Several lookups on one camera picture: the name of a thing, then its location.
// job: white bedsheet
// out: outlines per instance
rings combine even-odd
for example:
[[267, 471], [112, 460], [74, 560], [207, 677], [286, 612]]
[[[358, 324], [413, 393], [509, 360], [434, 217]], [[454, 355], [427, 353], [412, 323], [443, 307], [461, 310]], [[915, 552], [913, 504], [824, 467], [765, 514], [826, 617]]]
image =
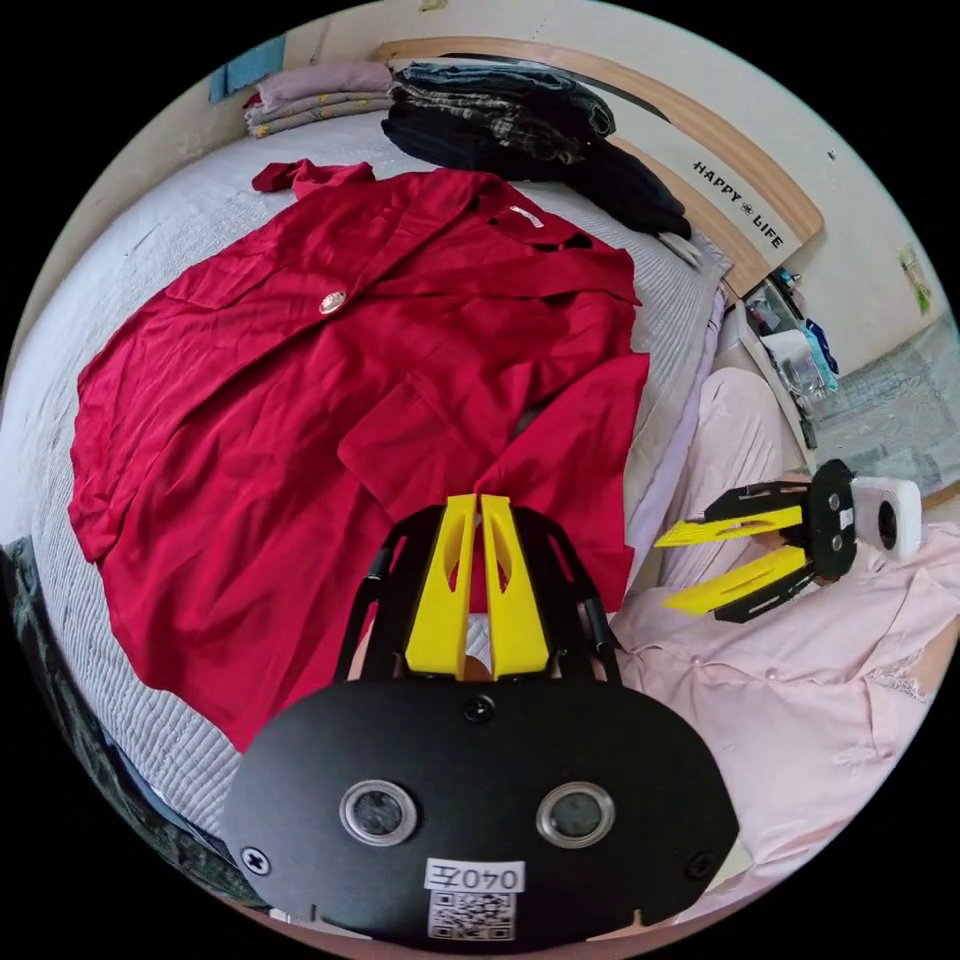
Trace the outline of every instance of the white bedsheet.
[[[26, 338], [0, 423], [0, 542], [31, 535], [51, 623], [74, 679], [144, 778], [193, 823], [216, 834], [237, 754], [210, 723], [169, 693], [137, 679], [109, 626], [103, 587], [67, 519], [76, 378], [120, 324], [157, 290], [261, 226], [292, 202], [259, 194], [267, 163], [366, 160], [378, 177], [429, 164], [401, 153], [369, 114], [244, 140], [179, 171], [121, 215], [84, 254]], [[636, 264], [633, 347], [650, 352], [651, 376], [627, 465], [624, 501], [633, 515], [680, 422], [726, 264], [709, 241], [700, 271], [655, 238], [626, 230], [571, 190], [520, 184], [543, 209], [577, 223]]]

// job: white tag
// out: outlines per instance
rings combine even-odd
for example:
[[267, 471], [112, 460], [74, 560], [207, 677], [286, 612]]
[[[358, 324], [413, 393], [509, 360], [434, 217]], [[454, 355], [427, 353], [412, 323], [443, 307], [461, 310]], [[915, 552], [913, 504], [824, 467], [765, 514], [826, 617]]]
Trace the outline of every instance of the white tag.
[[427, 858], [426, 890], [448, 893], [523, 893], [524, 862], [472, 863]]
[[521, 210], [519, 207], [510, 208], [514, 213], [519, 213], [521, 217], [526, 217], [538, 230], [543, 226], [543, 221], [538, 220], [532, 213]]

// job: screw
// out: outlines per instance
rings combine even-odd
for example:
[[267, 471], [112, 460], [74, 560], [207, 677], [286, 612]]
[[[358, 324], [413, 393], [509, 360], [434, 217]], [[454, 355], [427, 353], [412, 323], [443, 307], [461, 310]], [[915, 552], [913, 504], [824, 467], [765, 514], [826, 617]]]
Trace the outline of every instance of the screw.
[[709, 851], [698, 853], [688, 864], [686, 869], [687, 878], [690, 880], [703, 880], [709, 876], [717, 858]]
[[270, 872], [270, 861], [263, 854], [263, 851], [256, 847], [244, 847], [240, 851], [240, 859], [243, 865], [258, 877], [265, 877]]
[[471, 697], [463, 705], [463, 716], [470, 723], [486, 723], [493, 717], [493, 701], [489, 697]]

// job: wall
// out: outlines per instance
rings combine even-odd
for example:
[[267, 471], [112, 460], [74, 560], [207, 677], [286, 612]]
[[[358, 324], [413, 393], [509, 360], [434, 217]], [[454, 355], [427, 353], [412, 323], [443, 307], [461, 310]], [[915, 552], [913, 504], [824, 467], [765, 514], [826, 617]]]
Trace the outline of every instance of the wall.
[[[448, 0], [446, 8], [428, 13], [419, 6], [420, 0], [382, 0], [298, 27], [287, 35], [285, 67], [314, 56], [360, 59], [385, 40], [454, 34], [537, 40], [609, 57], [725, 117], [820, 208], [826, 230], [788, 266], [803, 274], [809, 313], [827, 329], [844, 372], [885, 353], [945, 309], [922, 247], [870, 170], [816, 114], [746, 62], [678, 27], [591, 0]], [[204, 80], [164, 110], [77, 207], [37, 279], [14, 352], [62, 277], [119, 213], [179, 166], [243, 135], [239, 104], [245, 95], [211, 106], [207, 90]], [[835, 161], [828, 150], [836, 152]], [[934, 282], [927, 317], [920, 316], [898, 264], [908, 241]]]
[[[363, 56], [385, 40], [504, 36], [608, 57], [688, 94], [730, 121], [806, 191], [825, 230], [787, 263], [803, 275], [808, 312], [829, 335], [841, 370], [869, 363], [947, 308], [922, 246], [882, 184], [843, 138], [801, 100], [750, 64], [679, 27], [592, 0], [448, 0], [421, 13], [420, 0], [386, 0], [337, 18], [324, 56]], [[319, 25], [299, 28], [301, 43]], [[827, 152], [834, 151], [835, 160]], [[916, 247], [934, 286], [921, 315], [899, 264]]]

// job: lace trim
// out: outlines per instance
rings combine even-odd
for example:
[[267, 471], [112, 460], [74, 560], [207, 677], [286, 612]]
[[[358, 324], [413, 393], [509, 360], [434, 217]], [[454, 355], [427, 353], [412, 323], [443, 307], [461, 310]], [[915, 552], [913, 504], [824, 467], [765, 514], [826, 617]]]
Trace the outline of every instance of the lace trim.
[[871, 670], [867, 674], [867, 679], [873, 680], [874, 683], [880, 684], [881, 687], [889, 687], [891, 690], [905, 693], [908, 697], [919, 700], [920, 703], [927, 703], [930, 695], [921, 693], [920, 682], [916, 677], [910, 676], [910, 670], [922, 655], [923, 650], [918, 650], [916, 653], [911, 654], [909, 657], [904, 657], [896, 663], [888, 664], [885, 667], [877, 667], [876, 670]]

